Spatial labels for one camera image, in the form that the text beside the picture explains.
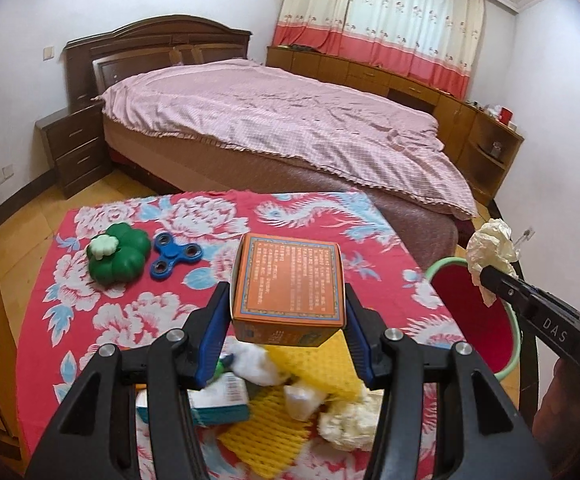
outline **red container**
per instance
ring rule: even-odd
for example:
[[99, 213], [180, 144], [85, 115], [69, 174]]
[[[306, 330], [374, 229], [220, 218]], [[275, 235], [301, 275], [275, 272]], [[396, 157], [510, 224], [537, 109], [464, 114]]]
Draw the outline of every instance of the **red container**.
[[507, 108], [501, 108], [501, 113], [498, 115], [498, 120], [507, 126], [512, 120], [512, 112]]

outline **curtain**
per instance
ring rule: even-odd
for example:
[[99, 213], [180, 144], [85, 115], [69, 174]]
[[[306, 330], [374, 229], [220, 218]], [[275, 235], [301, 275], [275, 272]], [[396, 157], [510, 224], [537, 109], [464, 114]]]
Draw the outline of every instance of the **curtain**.
[[273, 44], [311, 46], [464, 98], [483, 16], [483, 0], [285, 0]]
[[284, 0], [273, 45], [300, 44], [321, 52], [339, 49], [350, 0]]

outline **screw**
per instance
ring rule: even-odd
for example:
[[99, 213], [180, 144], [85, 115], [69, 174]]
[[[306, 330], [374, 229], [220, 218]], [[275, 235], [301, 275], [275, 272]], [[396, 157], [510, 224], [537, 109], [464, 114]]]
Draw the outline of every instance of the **screw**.
[[173, 328], [166, 335], [167, 340], [170, 341], [171, 343], [181, 341], [184, 337], [185, 332], [183, 332], [183, 330], [181, 330], [180, 328]]
[[470, 355], [472, 353], [472, 345], [465, 341], [460, 341], [455, 346], [456, 351], [461, 355]]
[[110, 357], [110, 355], [114, 354], [116, 351], [116, 347], [112, 343], [107, 343], [99, 348], [99, 355], [101, 357]]
[[390, 341], [401, 341], [401, 339], [403, 339], [404, 334], [403, 334], [403, 332], [401, 332], [401, 330], [399, 330], [397, 328], [388, 328], [384, 332], [384, 335]]

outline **white wall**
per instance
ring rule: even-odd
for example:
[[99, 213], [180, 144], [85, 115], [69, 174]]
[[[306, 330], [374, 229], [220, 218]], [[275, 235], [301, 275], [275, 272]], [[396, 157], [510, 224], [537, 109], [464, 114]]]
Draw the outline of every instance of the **white wall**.
[[[252, 31], [249, 57], [264, 62], [282, 1], [0, 0], [0, 168], [15, 171], [0, 203], [48, 170], [34, 123], [67, 104], [65, 43], [152, 16], [191, 14]], [[49, 45], [56, 57], [43, 62]]]
[[[496, 202], [519, 234], [526, 279], [580, 310], [580, 1], [545, 0], [518, 15], [503, 105], [526, 140]], [[539, 348], [540, 393], [554, 354]]]
[[516, 13], [494, 0], [485, 0], [483, 31], [472, 66], [468, 101], [483, 106], [501, 104], [515, 30]]

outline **yellow foam net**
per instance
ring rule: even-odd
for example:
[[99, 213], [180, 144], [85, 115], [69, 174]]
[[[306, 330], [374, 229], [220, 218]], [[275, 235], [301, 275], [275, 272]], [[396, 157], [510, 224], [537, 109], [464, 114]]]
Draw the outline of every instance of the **yellow foam net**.
[[345, 336], [340, 330], [316, 348], [266, 346], [267, 354], [284, 372], [343, 400], [357, 400], [361, 380], [356, 376]]
[[290, 418], [282, 386], [261, 391], [249, 403], [250, 418], [233, 424], [219, 440], [263, 478], [290, 466], [310, 437], [312, 421]]

